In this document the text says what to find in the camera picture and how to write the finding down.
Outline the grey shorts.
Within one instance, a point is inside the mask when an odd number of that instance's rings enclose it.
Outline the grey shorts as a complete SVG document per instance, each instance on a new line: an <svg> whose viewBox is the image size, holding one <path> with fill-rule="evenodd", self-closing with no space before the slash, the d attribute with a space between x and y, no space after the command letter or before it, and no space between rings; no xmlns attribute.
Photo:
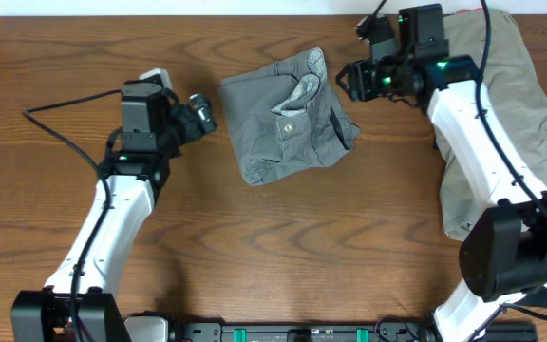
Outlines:
<svg viewBox="0 0 547 342"><path fill-rule="evenodd" d="M318 47L225 78L218 94L240 175L251 186L330 167L360 133L332 89Z"/></svg>

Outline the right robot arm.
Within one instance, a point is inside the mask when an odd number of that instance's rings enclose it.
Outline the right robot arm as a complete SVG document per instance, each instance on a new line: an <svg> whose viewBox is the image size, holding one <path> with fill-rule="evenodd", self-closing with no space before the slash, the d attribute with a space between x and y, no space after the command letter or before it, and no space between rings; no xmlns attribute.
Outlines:
<svg viewBox="0 0 547 342"><path fill-rule="evenodd" d="M386 98L421 109L443 135L481 214L459 251L462 281L411 341L533 341L528 326L498 325L528 295L547 291L547 187L500 124L483 81L485 65L453 56L438 4L379 12L357 36L370 56L346 65L337 84L353 101Z"/></svg>

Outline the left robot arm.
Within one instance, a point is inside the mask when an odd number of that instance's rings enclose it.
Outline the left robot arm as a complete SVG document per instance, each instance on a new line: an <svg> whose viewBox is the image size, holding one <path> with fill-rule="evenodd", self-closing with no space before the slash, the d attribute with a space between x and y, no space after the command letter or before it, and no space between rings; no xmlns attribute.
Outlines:
<svg viewBox="0 0 547 342"><path fill-rule="evenodd" d="M17 341L166 341L164 317L123 318L117 303L124 266L153 212L180 147L216 130L210 101L187 103L164 81L130 81L119 89L123 124L113 130L90 211L72 247L39 291L23 290L10 311Z"/></svg>

